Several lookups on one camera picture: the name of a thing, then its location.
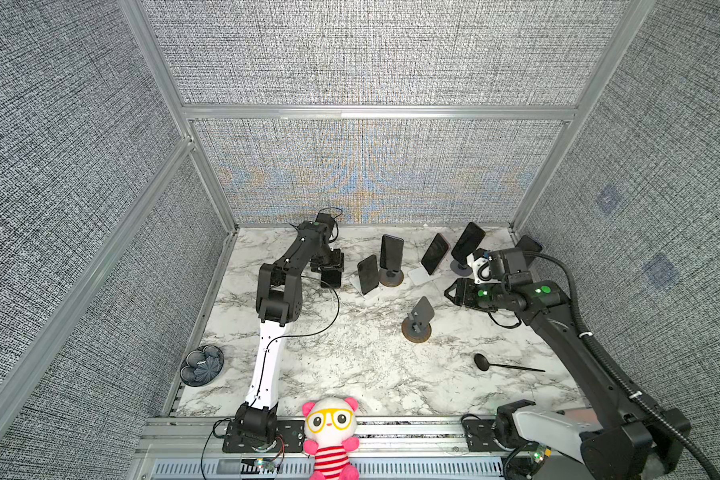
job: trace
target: white marble tabletop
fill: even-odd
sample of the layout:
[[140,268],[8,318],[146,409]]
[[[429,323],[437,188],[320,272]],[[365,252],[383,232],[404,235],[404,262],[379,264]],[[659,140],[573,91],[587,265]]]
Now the white marble tabletop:
[[[457,276],[450,253],[436,280],[414,286],[409,278],[396,288],[379,286],[374,301],[364,300],[349,283],[357,263],[379,255],[381,237],[405,240],[403,271],[418,267],[436,233],[451,245],[461,230],[437,227],[344,226],[332,244],[345,254],[339,290],[342,308],[334,326],[320,336],[288,339],[280,375],[280,416],[300,416],[301,406],[324,396],[353,396],[364,415],[494,414],[496,407],[522,398],[552,409],[582,406],[584,400],[563,364],[531,328],[506,330],[482,312],[459,308],[443,296]],[[221,375],[207,386],[185,387],[178,416],[233,416],[250,385],[259,319],[256,280],[261,264],[271,263],[293,242],[293,228],[242,228],[208,319],[203,343],[224,351]],[[480,245],[487,250],[512,246],[505,228],[486,228]],[[315,276],[305,269],[305,275]],[[316,332],[336,314],[333,292],[303,281],[304,306],[293,333]],[[435,310],[432,337],[412,343],[401,322],[426,296]],[[494,314],[506,325],[509,312]],[[472,357],[481,352],[491,362],[529,366],[545,373],[492,368],[481,372]]]

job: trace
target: black mounting plate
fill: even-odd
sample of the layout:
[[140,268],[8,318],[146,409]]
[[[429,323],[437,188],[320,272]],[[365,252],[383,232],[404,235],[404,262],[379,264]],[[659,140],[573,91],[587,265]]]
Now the black mounting plate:
[[[286,453],[301,453],[304,451],[304,420],[278,420],[277,434],[275,438],[281,436],[286,444]],[[255,442],[250,438],[242,437],[237,434],[237,429],[230,424],[224,435],[224,444],[221,450],[224,453],[259,453],[261,456],[275,456],[280,452],[280,440],[276,440],[276,444],[272,450],[268,452],[257,452],[254,448],[261,446],[260,442]]]
[[[470,452],[505,452],[494,440],[494,421],[465,418],[462,421],[464,436],[467,438],[467,447]],[[526,446],[522,450],[535,450],[535,446]]]

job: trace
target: metal vent grille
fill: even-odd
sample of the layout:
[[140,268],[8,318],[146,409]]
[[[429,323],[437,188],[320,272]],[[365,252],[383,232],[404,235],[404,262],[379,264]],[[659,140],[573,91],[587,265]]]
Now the metal vent grille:
[[[287,458],[278,478],[307,478],[312,474],[311,458]],[[501,477],[501,457],[455,458],[353,458],[352,464],[363,478],[460,478],[479,480]],[[207,478],[274,478],[259,474],[257,469],[239,459],[204,461]],[[159,460],[153,480],[191,480],[202,478],[200,460]]]

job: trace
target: black wire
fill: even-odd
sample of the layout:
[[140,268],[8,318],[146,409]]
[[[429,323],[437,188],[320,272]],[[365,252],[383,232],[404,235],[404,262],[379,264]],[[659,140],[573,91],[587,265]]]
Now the black wire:
[[461,418],[459,419],[459,422],[461,423],[461,427],[462,427],[464,430],[466,430],[467,433],[469,433],[469,434],[472,435],[473,437],[478,437],[478,438],[480,438],[480,440],[482,440],[483,442],[485,442],[485,441],[486,441],[486,437],[485,437],[485,436],[482,436],[482,435],[480,435],[479,433],[473,432],[473,431],[470,429],[469,426],[466,426],[466,425],[464,424],[464,420],[467,419],[467,417],[475,417],[477,420],[482,420],[482,418],[476,416],[476,415],[473,414],[473,413],[465,413],[465,414],[463,414],[463,415],[461,416]]
[[518,328],[520,325],[523,324],[522,321],[518,320],[518,322],[515,323],[514,325],[508,325],[508,326],[507,326],[507,325],[501,325],[499,322],[496,321],[496,319],[494,318],[494,316],[490,314],[490,312],[488,312],[488,316],[490,317],[490,319],[491,319],[496,325],[499,325],[499,326],[500,326],[501,328],[503,328],[503,329],[512,330],[512,329]]
[[[340,216],[344,215],[344,210],[341,209],[341,208],[339,208],[339,207],[337,207],[337,206],[327,206],[326,208],[321,208],[320,210],[317,210],[317,213],[318,213],[318,214],[321,214],[322,212],[324,212],[324,211],[326,211],[326,210],[338,210],[338,215],[336,215],[336,216],[333,217],[334,220],[336,220],[336,219],[339,218]],[[331,239],[329,239],[329,240],[328,240],[328,243],[329,243],[329,244],[334,243],[337,238],[338,238],[338,222],[336,222],[336,236],[334,236],[334,237],[332,237]]]
[[528,445],[532,445],[534,443],[536,443],[536,442],[528,442],[525,445],[517,447],[515,450],[512,450],[512,452],[504,460],[504,478],[507,477],[507,466],[509,466],[509,462],[511,462],[513,458],[518,456],[518,454],[520,453],[520,450],[522,450],[523,448],[526,448]]
[[232,422],[233,420],[230,417],[222,418],[221,420],[216,420],[215,423],[213,423],[213,427],[211,428],[211,433],[208,434],[208,438],[206,438],[206,444],[202,446],[202,452],[200,453],[200,473],[202,474],[202,477],[205,480],[208,480],[206,478],[206,471],[204,467],[202,466],[202,462],[204,457],[206,456],[206,448],[208,447],[208,441],[211,440],[211,435],[215,436],[216,438],[224,438],[224,436],[218,436],[216,434],[216,428],[221,425],[223,422]]
[[483,276],[483,272],[487,268],[490,268],[490,262],[485,262],[484,264],[480,265],[480,268],[478,268],[478,278],[483,282],[488,282],[491,277],[490,270],[488,271],[488,276]]
[[279,340],[279,339],[298,338],[298,337],[319,335],[333,326],[333,324],[336,322],[336,319],[338,318],[338,313],[342,311],[342,302],[338,299],[338,293],[336,292],[336,289],[333,288],[333,286],[331,286],[330,283],[326,282],[323,279],[314,278],[312,276],[302,275],[302,278],[307,278],[310,280],[318,280],[320,283],[325,283],[331,290],[333,290],[333,294],[336,295],[336,315],[333,317],[333,320],[328,324],[328,326],[326,328],[320,330],[319,332],[307,333],[305,335],[280,335],[280,336],[276,336],[275,338],[270,340],[269,343],[266,344],[266,348],[264,349],[264,359],[262,360],[262,374],[259,377],[259,388],[256,389],[256,398],[253,399],[253,402],[251,402],[250,407],[253,407],[253,404],[256,403],[256,400],[259,399],[259,393],[262,389],[262,380],[264,379],[264,365],[266,364],[266,354],[269,351],[269,346],[272,344],[272,342],[274,342],[275,340]]
[[326,208],[321,208],[320,210],[317,210],[318,214],[323,213],[326,210],[338,210],[338,215],[334,216],[333,218],[339,218],[340,216],[344,215],[344,209],[339,208],[337,206],[327,206]]
[[[552,262],[563,270],[566,279],[568,280],[568,290],[570,290],[570,311],[573,313],[576,330],[578,330],[579,334],[589,332],[589,329],[586,327],[584,320],[581,318],[581,312],[579,311],[579,294],[576,290],[576,282],[574,282],[574,275],[570,272],[570,270],[568,270],[566,264],[559,261],[553,256],[539,254],[538,252],[529,252],[524,250],[523,255],[537,256],[539,258],[543,258],[545,260],[548,260],[549,262]],[[607,359],[607,354],[605,353],[605,350],[602,346],[600,346],[594,341],[593,336],[584,335],[581,337],[581,340],[584,342],[586,348],[590,351],[590,353],[592,353],[592,356],[595,357],[597,362],[603,367],[606,372],[608,372],[610,378],[612,378],[616,383],[618,383],[621,389],[623,389],[624,392],[626,392],[626,394],[632,399],[632,402],[636,403],[640,408],[643,409],[645,413],[653,417],[653,419],[655,419],[659,424],[661,424],[661,426],[669,434],[677,438],[677,441],[680,442],[680,444],[684,446],[688,450],[688,452],[690,452],[690,454],[699,462],[702,468],[704,468],[704,472],[706,472],[706,474],[712,480],[720,480],[720,473],[717,471],[717,468],[715,468],[712,462],[704,455],[704,452],[702,452],[701,449],[696,446],[696,444],[686,438],[680,430],[678,430],[677,428],[672,426],[672,424],[670,424],[667,420],[665,420],[660,413],[653,409],[653,407],[646,404],[643,399],[640,398],[640,396],[635,396],[634,398],[632,398],[632,396],[635,395],[636,391],[626,380],[621,378],[621,375],[619,375],[619,373],[614,369],[614,366],[610,364],[610,361]]]

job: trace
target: gray fabric wall panel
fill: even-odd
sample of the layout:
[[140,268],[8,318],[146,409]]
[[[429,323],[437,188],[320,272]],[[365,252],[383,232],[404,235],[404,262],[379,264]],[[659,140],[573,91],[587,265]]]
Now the gray fabric wall panel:
[[575,104],[628,0],[144,0],[188,103]]
[[0,441],[0,478],[125,478],[225,236],[185,160]]
[[0,382],[178,132],[117,2],[0,2]]
[[509,222],[555,120],[196,120],[241,223]]
[[[521,233],[720,468],[720,1],[658,2]],[[706,476],[687,458],[672,477]]]

